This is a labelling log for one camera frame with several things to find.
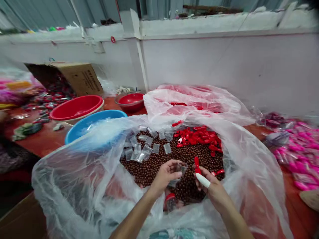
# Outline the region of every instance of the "open cardboard box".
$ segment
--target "open cardboard box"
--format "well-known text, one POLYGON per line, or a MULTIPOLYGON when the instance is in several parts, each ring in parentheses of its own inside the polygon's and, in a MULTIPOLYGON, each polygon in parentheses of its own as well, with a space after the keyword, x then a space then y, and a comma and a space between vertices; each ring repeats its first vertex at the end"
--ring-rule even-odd
POLYGON ((33 192, 0 219, 0 238, 45 239, 46 218, 33 192))
POLYGON ((57 74, 62 73, 77 96, 103 94, 101 83, 89 63, 25 63, 25 66, 46 89, 56 83, 57 74))

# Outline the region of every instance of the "red bowl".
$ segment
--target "red bowl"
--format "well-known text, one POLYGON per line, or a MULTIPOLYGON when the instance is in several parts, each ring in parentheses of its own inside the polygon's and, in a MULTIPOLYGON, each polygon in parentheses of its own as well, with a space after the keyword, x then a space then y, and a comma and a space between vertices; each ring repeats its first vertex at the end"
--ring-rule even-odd
POLYGON ((123 111, 136 112, 144 106, 143 95, 140 91, 130 91, 117 95, 115 97, 115 103, 117 103, 123 111))
POLYGON ((80 96, 53 109, 50 118, 57 121, 72 120, 96 110, 102 103, 103 98, 98 95, 80 96))

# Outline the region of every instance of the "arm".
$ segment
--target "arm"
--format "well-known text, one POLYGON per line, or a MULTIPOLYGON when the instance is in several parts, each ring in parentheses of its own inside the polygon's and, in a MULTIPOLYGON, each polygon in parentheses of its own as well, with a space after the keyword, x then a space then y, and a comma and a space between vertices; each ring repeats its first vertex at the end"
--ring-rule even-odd
POLYGON ((210 181, 210 185, 206 188, 196 179, 198 190, 203 190, 207 194, 216 210, 220 213, 229 237, 231 239, 254 238, 243 217, 237 212, 233 201, 227 194, 223 185, 215 176, 209 173, 207 169, 200 167, 200 170, 202 171, 202 175, 210 181))
POLYGON ((177 163, 180 163, 180 161, 170 160, 160 167, 147 192, 112 233, 110 239, 137 237, 156 199, 164 192, 171 180, 182 176, 182 172, 175 172, 177 163))

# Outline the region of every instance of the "cloth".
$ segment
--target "cloth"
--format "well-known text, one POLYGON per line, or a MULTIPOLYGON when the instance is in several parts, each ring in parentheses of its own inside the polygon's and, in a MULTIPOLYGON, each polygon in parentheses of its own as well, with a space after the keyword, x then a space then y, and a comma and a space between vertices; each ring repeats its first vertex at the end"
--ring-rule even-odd
POLYGON ((1 139, 0 144, 0 174, 22 167, 28 161, 36 161, 37 156, 24 148, 1 139))
POLYGON ((149 239, 206 239, 200 232, 188 228, 168 229, 155 232, 149 239))

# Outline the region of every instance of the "small plastic bag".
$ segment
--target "small plastic bag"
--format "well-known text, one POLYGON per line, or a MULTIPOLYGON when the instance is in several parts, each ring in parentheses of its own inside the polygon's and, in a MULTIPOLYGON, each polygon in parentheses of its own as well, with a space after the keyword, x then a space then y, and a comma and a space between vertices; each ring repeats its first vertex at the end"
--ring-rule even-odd
POLYGON ((132 144, 130 142, 125 142, 124 143, 124 148, 131 148, 132 144))
POLYGON ((139 158, 141 152, 135 152, 135 150, 132 153, 131 159, 133 161, 137 161, 137 159, 139 158))
POLYGON ((156 131, 151 130, 150 128, 147 128, 147 131, 149 132, 149 134, 153 137, 156 138, 158 136, 156 131))
POLYGON ((170 142, 173 140, 174 133, 165 133, 165 139, 170 142))
POLYGON ((177 199, 174 193, 167 195, 165 202, 168 212, 172 212, 177 209, 177 199))
POLYGON ((148 136, 144 135, 144 134, 141 134, 139 136, 139 140, 142 140, 142 141, 146 141, 146 139, 148 138, 148 136))
POLYGON ((124 150, 122 150, 122 153, 121 153, 120 158, 121 158, 121 159, 123 159, 124 157, 125 157, 125 151, 124 151, 124 150))
POLYGON ((130 138, 130 142, 132 143, 133 147, 138 144, 137 139, 136 139, 136 135, 134 135, 133 137, 130 138))
POLYGON ((140 153, 142 151, 142 145, 141 144, 136 144, 134 146, 134 152, 140 153))
POLYGON ((153 144, 153 151, 152 151, 152 153, 158 154, 159 151, 160 151, 160 144, 154 143, 154 144, 153 144))
MULTIPOLYGON (((182 176, 181 177, 183 177, 184 174, 186 173, 187 168, 188 168, 187 163, 183 163, 183 162, 182 163, 178 163, 176 168, 175 168, 175 172, 180 172, 181 171, 182 172, 182 176)), ((168 185, 173 187, 173 188, 175 188, 179 181, 180 181, 180 178, 176 179, 176 180, 172 180, 172 181, 169 182, 168 185)))
POLYGON ((147 140, 145 141, 145 144, 147 144, 148 146, 151 146, 153 142, 153 138, 148 137, 147 140))
POLYGON ((146 154, 151 154, 152 153, 152 148, 147 146, 147 145, 144 145, 144 147, 142 149, 142 152, 144 152, 146 154))
POLYGON ((165 153, 166 154, 169 154, 172 152, 172 148, 170 147, 170 144, 167 143, 167 144, 164 144, 164 149, 165 149, 165 153))
POLYGON ((147 154, 146 152, 141 152, 139 153, 139 156, 137 157, 136 161, 138 161, 139 163, 148 160, 150 157, 149 154, 147 154))
POLYGON ((138 127, 138 129, 139 129, 139 131, 146 132, 147 127, 146 127, 146 126, 142 126, 142 125, 140 125, 140 126, 138 127))
POLYGON ((165 139, 165 134, 163 132, 159 132, 159 139, 165 139))
POLYGON ((126 161, 130 161, 131 160, 132 153, 133 153, 132 148, 128 148, 128 149, 125 150, 126 161))

